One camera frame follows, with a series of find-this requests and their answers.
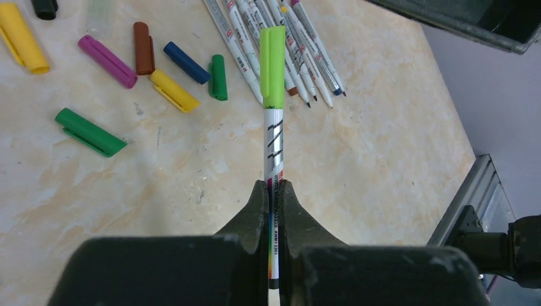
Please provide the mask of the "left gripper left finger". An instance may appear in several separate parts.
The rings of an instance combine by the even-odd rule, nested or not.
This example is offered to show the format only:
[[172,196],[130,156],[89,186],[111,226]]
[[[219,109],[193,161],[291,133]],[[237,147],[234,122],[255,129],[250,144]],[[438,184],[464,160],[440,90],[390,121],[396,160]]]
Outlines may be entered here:
[[96,237],[68,260],[49,305],[267,305],[268,191],[213,235]]

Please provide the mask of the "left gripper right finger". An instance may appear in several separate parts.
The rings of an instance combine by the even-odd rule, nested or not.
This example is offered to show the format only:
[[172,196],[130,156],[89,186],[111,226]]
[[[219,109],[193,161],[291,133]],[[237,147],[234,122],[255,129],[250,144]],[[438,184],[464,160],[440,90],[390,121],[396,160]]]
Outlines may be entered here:
[[282,305],[488,305],[478,271],[453,247],[348,245],[279,191]]

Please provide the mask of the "yellow pen cap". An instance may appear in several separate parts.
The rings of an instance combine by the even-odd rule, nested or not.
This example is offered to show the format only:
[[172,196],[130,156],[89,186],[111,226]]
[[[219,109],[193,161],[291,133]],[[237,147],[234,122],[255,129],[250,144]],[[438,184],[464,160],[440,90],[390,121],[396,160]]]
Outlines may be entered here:
[[181,112],[189,113],[200,106],[200,102],[196,98],[160,69],[154,70],[149,79],[155,90]]
[[44,53],[15,3],[1,3],[1,37],[14,60],[31,74],[50,71]]

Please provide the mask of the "green pen cap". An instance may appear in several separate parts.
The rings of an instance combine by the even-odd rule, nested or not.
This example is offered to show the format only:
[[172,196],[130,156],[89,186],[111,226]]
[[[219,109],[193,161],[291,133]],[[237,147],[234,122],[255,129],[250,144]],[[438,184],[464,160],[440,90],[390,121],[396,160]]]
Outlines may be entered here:
[[55,121],[63,127],[63,131],[105,157],[112,157],[127,146],[122,139],[110,134],[84,117],[63,108]]
[[209,64],[209,94],[218,101],[228,100],[228,89],[225,71],[225,59],[221,54],[214,54]]

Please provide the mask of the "blue pen cap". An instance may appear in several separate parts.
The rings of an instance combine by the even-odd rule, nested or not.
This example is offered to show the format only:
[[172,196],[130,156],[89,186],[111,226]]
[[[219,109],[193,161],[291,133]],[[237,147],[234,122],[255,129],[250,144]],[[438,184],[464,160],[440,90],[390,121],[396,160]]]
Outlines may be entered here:
[[173,41],[169,41],[163,48],[170,60],[198,84],[206,84],[211,74],[194,61],[188,54],[180,49]]

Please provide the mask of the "purple end green cap marker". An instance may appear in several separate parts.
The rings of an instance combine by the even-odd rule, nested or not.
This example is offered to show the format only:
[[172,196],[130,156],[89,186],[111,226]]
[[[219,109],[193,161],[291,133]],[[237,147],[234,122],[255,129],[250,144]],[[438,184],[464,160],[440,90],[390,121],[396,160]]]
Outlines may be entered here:
[[324,65],[326,66],[327,70],[330,73],[331,79],[335,81],[339,87],[339,93],[335,93],[334,95],[335,96],[343,95],[344,97],[347,97],[345,86],[343,85],[341,79],[339,78],[337,69],[334,63],[331,61],[331,58],[329,57],[327,53],[325,45],[323,44],[323,41],[321,40],[320,35],[318,34],[318,31],[315,29],[314,23],[308,17],[308,13],[306,9],[304,8],[303,4],[300,1],[293,0],[290,2],[291,2],[293,12],[296,14],[297,18],[300,20],[301,24],[304,26],[311,41],[315,45],[318,51],[318,55],[320,56]]

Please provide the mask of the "brown pen cap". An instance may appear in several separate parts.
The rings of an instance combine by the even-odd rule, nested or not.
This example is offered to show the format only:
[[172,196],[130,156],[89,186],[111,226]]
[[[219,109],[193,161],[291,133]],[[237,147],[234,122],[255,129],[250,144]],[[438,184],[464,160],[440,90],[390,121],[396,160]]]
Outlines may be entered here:
[[144,22],[133,24],[135,66],[137,75],[150,75],[155,70],[154,48],[149,27]]

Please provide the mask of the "yellow end rainbow marker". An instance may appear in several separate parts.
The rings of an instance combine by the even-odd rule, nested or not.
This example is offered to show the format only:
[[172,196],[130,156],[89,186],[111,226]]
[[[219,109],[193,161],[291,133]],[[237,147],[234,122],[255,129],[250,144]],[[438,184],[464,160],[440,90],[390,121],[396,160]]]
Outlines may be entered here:
[[305,34],[305,30],[301,22],[295,16],[293,10],[286,3],[279,3],[279,6],[284,20],[288,22],[290,27],[292,28],[293,37],[307,66],[308,73],[312,79],[313,87],[319,90],[324,102],[330,109],[333,109],[330,92],[327,88],[325,80],[322,77],[322,74],[320,73],[316,61],[313,59],[313,56],[309,49],[308,37]]

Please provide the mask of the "purple pen cap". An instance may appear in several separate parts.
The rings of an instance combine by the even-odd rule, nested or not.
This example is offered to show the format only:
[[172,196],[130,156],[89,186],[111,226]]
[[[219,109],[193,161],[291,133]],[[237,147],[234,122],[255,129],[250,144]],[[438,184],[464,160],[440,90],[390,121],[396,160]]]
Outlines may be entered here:
[[125,88],[132,89],[137,83],[135,71],[91,35],[81,37],[78,46]]

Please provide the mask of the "green long nib marker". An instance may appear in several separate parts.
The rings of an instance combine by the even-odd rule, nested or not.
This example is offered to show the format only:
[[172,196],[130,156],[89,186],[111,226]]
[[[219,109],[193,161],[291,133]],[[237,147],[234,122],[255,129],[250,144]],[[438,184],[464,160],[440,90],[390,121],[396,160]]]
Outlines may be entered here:
[[226,21],[218,2],[216,0],[203,0],[203,3],[214,21],[220,36],[226,43],[239,71],[242,73],[242,76],[248,83],[250,89],[256,97],[256,100],[262,105],[263,97],[260,93],[260,86],[255,72],[250,66],[246,55],[242,51],[241,45],[239,44],[236,35],[233,33],[231,26]]

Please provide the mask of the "translucent pen cap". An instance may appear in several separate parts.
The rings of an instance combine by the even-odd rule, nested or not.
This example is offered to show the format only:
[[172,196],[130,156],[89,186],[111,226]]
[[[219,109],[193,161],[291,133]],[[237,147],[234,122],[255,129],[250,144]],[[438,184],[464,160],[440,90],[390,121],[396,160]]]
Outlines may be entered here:
[[98,40],[110,37],[114,23],[114,0],[88,0],[85,32]]

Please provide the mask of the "black pen cap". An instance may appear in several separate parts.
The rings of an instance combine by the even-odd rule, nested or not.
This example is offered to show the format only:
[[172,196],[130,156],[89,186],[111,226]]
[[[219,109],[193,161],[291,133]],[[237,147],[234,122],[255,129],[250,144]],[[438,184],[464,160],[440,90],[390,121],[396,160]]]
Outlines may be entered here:
[[39,19],[54,20],[59,9],[56,0],[31,0],[34,13]]

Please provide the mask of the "blue cap marker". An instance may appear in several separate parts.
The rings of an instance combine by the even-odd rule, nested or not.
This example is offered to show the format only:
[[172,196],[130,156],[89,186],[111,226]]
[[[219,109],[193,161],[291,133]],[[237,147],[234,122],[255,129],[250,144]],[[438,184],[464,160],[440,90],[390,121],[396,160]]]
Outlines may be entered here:
[[235,3],[232,0],[223,0],[223,4],[228,11],[230,21],[233,29],[237,35],[237,38],[241,44],[241,48],[244,51],[249,64],[257,78],[260,77],[260,64],[258,60],[257,52],[253,46],[253,41],[248,33],[248,28],[245,26],[241,13]]

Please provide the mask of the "blue end marker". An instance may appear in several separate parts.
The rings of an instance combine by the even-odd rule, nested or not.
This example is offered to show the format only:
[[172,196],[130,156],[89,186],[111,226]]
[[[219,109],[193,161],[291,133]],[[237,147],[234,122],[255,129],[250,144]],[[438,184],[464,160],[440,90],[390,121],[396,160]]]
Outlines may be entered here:
[[316,95],[315,85],[312,81],[308,67],[300,51],[299,44],[293,37],[293,27],[285,20],[285,16],[281,11],[281,5],[278,1],[267,1],[267,5],[270,8],[270,12],[273,19],[279,26],[286,27],[286,47],[289,53],[289,59],[294,66],[294,76],[297,80],[301,80],[304,86],[304,92],[309,94],[315,101],[318,100]]

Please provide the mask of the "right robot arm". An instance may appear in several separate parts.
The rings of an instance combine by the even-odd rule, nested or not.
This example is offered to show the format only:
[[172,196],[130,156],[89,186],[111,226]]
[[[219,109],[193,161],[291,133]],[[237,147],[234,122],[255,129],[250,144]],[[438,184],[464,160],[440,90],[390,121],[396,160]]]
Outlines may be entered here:
[[[540,34],[540,1],[375,1],[375,5],[422,24],[515,54]],[[540,288],[540,216],[508,224],[505,233],[482,228],[482,200],[497,181],[480,157],[437,225],[428,244],[462,250],[481,274]]]

